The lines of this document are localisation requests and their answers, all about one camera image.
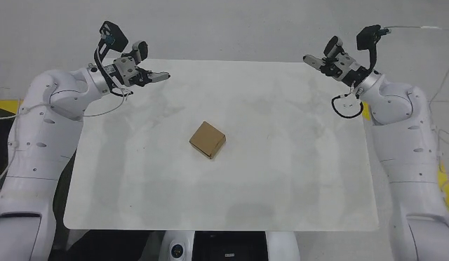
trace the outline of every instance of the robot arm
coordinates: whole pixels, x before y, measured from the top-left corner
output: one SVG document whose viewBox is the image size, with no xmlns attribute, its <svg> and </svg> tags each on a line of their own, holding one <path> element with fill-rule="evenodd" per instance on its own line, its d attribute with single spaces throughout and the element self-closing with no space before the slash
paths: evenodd
<svg viewBox="0 0 449 261">
<path fill-rule="evenodd" d="M 96 66 L 38 75 L 19 108 L 8 138 L 10 165 L 0 192 L 0 260 L 48 259 L 56 228 L 53 197 L 78 145 L 87 106 L 110 93 L 123 98 L 132 94 L 122 87 L 170 77 L 137 66 L 148 54 L 143 41 L 103 66 L 107 52 L 123 51 L 128 40 L 111 22 L 105 22 L 100 33 Z"/>
<path fill-rule="evenodd" d="M 374 70 L 375 45 L 388 33 L 375 25 L 357 36 L 358 49 L 370 51 L 368 69 L 345 53 L 336 36 L 323 59 L 306 55 L 304 62 L 353 86 L 353 94 L 370 105 L 375 151 L 393 201 L 389 233 L 395 260 L 447 260 L 449 212 L 437 183 L 437 135 L 427 99 L 419 88 L 389 83 Z"/>
</svg>

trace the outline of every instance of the black base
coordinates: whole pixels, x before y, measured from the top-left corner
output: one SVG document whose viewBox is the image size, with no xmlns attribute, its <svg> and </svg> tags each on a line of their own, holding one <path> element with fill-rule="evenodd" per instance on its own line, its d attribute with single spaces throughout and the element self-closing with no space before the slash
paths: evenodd
<svg viewBox="0 0 449 261">
<path fill-rule="evenodd" d="M 192 261 L 268 261 L 265 232 L 195 232 Z"/>
</svg>

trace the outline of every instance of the cardboard box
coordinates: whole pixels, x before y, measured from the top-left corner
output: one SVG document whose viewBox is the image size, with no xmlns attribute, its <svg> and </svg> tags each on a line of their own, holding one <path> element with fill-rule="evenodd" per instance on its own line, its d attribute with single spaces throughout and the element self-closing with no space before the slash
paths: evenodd
<svg viewBox="0 0 449 261">
<path fill-rule="evenodd" d="M 209 159 L 213 159 L 225 141 L 226 136 L 205 121 L 190 138 L 190 144 Z"/>
</svg>

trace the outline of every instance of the concrete floor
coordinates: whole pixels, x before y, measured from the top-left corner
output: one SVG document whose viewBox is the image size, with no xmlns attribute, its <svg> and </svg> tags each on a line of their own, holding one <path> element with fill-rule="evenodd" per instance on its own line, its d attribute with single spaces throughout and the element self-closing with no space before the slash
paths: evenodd
<svg viewBox="0 0 449 261">
<path fill-rule="evenodd" d="M 47 69 L 85 67 L 104 20 L 131 42 L 146 40 L 151 58 L 297 62 L 306 53 L 321 55 L 338 35 L 367 65 L 368 54 L 356 52 L 361 28 L 449 27 L 449 0 L 0 0 L 0 98 L 23 97 Z M 397 30 L 378 45 L 377 69 L 432 96 L 449 68 L 448 47 L 447 32 Z M 437 100 L 449 100 L 448 87 Z M 433 109 L 436 124 L 449 130 L 448 103 Z M 303 260 L 391 260 L 387 179 L 375 157 L 371 164 L 380 229 L 298 233 Z"/>
</svg>

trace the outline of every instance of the white tabletop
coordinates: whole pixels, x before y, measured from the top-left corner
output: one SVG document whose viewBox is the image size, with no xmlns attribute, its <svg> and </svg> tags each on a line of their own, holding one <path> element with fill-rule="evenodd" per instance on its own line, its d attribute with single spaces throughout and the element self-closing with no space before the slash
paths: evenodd
<svg viewBox="0 0 449 261">
<path fill-rule="evenodd" d="M 342 119 L 330 106 L 348 91 L 345 85 L 304 63 L 146 60 L 140 66 L 171 78 L 133 87 L 116 111 L 85 119 L 67 227 L 377 228 L 362 119 Z M 119 103 L 108 95 L 86 113 Z M 189 144 L 203 121 L 226 135 L 213 160 Z"/>
</svg>

